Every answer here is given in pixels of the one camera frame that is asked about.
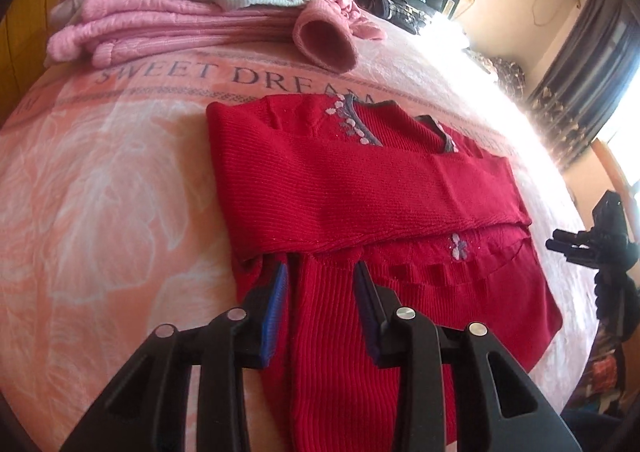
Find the silver bolt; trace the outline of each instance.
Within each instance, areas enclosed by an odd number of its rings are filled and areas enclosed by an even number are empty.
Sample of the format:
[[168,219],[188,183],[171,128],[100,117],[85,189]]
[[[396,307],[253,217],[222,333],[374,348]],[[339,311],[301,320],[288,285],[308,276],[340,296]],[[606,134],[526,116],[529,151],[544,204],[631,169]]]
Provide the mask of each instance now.
[[396,316],[402,320],[411,320],[415,318],[415,311],[410,307],[399,307],[396,311]]
[[484,324],[473,322],[472,324],[469,324],[469,332],[477,337],[483,337],[488,333],[488,329]]
[[168,338],[174,334],[175,328],[171,324],[162,324],[156,327],[154,333],[158,338]]
[[241,307],[234,307],[226,312],[226,317],[233,321],[243,320],[246,317],[246,311]]

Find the bed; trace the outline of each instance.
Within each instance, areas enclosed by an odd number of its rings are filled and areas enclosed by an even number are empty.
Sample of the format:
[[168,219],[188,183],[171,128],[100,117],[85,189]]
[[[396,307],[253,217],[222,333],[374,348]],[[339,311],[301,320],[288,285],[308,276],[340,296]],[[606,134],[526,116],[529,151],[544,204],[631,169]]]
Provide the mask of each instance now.
[[[204,108],[266,94],[355,94],[430,114],[508,157],[564,324],[531,375],[556,410],[596,332],[593,273],[544,248],[582,229],[531,127],[484,72],[437,35],[372,18],[385,42],[356,39],[342,75],[266,42],[159,54],[97,70],[54,66],[0,132],[2,393],[42,452],[158,324],[208,323],[236,303]],[[255,371],[246,374],[254,450],[282,450]],[[193,449],[194,406],[188,419]]]

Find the curtain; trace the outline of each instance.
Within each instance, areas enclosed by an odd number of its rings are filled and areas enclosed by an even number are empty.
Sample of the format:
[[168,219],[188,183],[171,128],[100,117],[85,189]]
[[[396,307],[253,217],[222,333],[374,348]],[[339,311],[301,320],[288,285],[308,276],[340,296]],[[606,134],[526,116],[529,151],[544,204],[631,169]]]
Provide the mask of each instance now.
[[640,25],[625,0],[587,0],[526,114],[558,167],[596,137],[640,64]]

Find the red cloth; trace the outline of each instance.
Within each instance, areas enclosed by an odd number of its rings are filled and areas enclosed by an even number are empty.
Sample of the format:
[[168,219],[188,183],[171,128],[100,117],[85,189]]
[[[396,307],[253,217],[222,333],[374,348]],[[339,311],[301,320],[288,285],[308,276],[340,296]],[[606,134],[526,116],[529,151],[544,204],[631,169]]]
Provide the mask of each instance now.
[[[288,264],[263,384],[295,450],[390,450],[398,370],[366,355],[351,289],[360,259],[436,324],[485,323],[527,370],[561,327],[506,159],[393,102],[268,96],[211,103],[207,122],[239,297],[264,266]],[[452,441],[447,375],[445,399]]]

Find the red sweater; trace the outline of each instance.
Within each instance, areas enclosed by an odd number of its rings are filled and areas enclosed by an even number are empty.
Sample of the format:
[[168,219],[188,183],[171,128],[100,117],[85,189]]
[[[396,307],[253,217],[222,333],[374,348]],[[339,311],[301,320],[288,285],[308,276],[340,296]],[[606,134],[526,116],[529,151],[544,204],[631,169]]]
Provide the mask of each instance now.
[[[486,324],[530,370],[561,327],[508,161],[394,102],[288,94],[207,108],[242,298],[287,263],[276,356],[263,372],[298,452],[388,452],[398,370],[367,356],[351,289],[373,280],[436,324]],[[455,440],[445,375],[447,439]]]

